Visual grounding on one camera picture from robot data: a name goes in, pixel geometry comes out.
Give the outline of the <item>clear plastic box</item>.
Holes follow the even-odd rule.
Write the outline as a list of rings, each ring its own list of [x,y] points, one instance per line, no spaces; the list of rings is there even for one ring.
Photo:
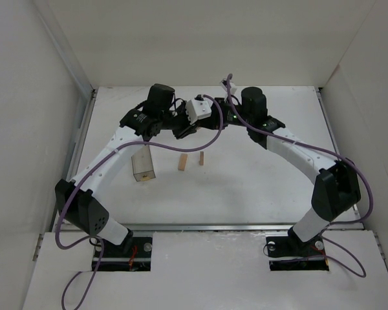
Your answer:
[[[137,182],[156,178],[149,145],[143,146],[131,157],[133,176]]]

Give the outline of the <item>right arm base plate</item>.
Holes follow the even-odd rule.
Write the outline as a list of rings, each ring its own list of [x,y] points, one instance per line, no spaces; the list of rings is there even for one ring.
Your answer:
[[[271,271],[329,271],[319,236],[305,243],[289,236],[267,236],[263,252]]]

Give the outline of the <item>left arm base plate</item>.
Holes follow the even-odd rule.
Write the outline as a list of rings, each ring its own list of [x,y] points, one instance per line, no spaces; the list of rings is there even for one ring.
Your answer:
[[[153,238],[151,236],[132,237],[131,244],[122,248],[103,241],[104,251],[98,271],[139,272],[151,270]]]

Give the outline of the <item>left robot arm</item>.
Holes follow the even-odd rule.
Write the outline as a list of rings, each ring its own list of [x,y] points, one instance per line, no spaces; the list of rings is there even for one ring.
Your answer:
[[[163,84],[150,87],[147,99],[132,108],[119,122],[106,146],[84,168],[69,180],[55,186],[59,218],[56,244],[65,249],[60,239],[63,221],[68,221],[89,238],[99,241],[102,250],[112,247],[125,254],[133,242],[133,232],[116,221],[102,204],[102,191],[108,187],[131,158],[145,146],[161,147],[153,138],[163,130],[176,132],[181,138],[191,125],[185,105],[173,110],[175,89]]]

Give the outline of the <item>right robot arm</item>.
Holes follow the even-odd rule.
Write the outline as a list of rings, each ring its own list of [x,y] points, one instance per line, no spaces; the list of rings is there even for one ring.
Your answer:
[[[288,230],[285,239],[289,248],[286,255],[300,256],[320,241],[321,233],[340,214],[360,201],[360,175],[349,160],[298,140],[284,123],[269,115],[260,88],[244,88],[238,105],[232,99],[231,92],[225,98],[203,96],[202,103],[209,105],[211,114],[200,121],[201,127],[246,127],[253,142],[289,162],[314,186],[309,210]]]

